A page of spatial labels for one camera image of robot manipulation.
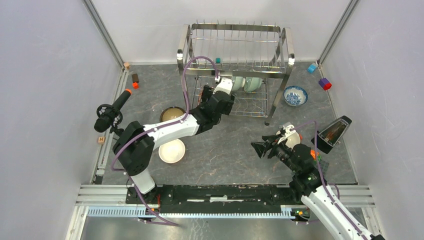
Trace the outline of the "teal glazed bowl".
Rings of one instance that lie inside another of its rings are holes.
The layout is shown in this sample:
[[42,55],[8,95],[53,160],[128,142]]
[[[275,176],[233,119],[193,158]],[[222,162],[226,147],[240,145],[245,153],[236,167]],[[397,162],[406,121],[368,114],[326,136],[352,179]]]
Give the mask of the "teal glazed bowl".
[[286,138],[286,142],[285,145],[290,148],[293,149],[293,147],[295,145],[298,145],[301,143],[301,136],[296,132],[293,131],[290,133],[290,135]]

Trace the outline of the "black patterned bowl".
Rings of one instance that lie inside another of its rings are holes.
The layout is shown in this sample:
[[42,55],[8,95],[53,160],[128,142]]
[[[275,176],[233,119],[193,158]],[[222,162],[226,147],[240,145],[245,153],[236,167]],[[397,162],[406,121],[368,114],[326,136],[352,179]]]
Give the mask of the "black patterned bowl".
[[186,113],[186,111],[178,106],[171,106],[166,108],[160,115],[159,121],[160,122],[166,122],[169,120],[176,119],[178,117],[183,116]]

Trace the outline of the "blue white floral bowl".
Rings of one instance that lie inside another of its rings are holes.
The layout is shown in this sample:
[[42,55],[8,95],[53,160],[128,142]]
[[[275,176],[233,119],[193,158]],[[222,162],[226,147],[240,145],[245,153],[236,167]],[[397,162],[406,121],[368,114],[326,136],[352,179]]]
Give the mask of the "blue white floral bowl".
[[283,91],[285,102],[292,107],[299,107],[308,101],[308,93],[300,86],[292,85]]

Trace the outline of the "stainless steel dish rack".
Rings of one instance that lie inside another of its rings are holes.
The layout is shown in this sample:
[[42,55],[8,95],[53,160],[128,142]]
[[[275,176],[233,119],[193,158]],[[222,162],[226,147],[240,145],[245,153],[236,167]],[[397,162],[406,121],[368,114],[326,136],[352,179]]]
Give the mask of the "stainless steel dish rack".
[[204,85],[216,87],[216,75],[261,78],[262,85],[254,92],[245,92],[244,87],[234,91],[231,114],[270,121],[295,65],[293,32],[289,27],[262,23],[185,24],[176,60],[180,73],[194,77],[193,107],[201,102]]

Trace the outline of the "orange bowl white inside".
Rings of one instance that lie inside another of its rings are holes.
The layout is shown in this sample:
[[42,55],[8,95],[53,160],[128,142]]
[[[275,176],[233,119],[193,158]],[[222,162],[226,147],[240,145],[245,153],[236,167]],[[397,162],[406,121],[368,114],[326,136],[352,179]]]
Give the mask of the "orange bowl white inside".
[[169,141],[158,148],[160,159],[167,164],[179,162],[185,155],[186,146],[180,139]]

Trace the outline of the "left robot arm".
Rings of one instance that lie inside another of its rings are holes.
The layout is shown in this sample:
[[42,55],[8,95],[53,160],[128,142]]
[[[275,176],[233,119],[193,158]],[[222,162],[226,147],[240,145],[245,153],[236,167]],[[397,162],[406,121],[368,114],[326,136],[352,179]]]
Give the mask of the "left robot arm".
[[235,98],[235,94],[212,91],[206,85],[201,103],[187,114],[157,124],[142,125],[133,121],[126,127],[112,150],[138,189],[140,200],[151,204],[157,198],[156,184],[148,170],[153,151],[173,140],[211,130],[222,115],[230,114]]

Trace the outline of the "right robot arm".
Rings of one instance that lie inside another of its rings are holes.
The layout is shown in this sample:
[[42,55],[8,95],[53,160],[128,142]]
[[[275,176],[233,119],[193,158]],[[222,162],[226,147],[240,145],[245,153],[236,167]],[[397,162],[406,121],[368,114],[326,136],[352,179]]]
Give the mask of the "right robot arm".
[[309,146],[298,143],[289,147],[286,143],[280,135],[265,135],[262,141],[250,144],[260,158],[276,157],[294,173],[288,191],[293,203],[308,207],[336,240],[384,239],[364,227],[338,199]]

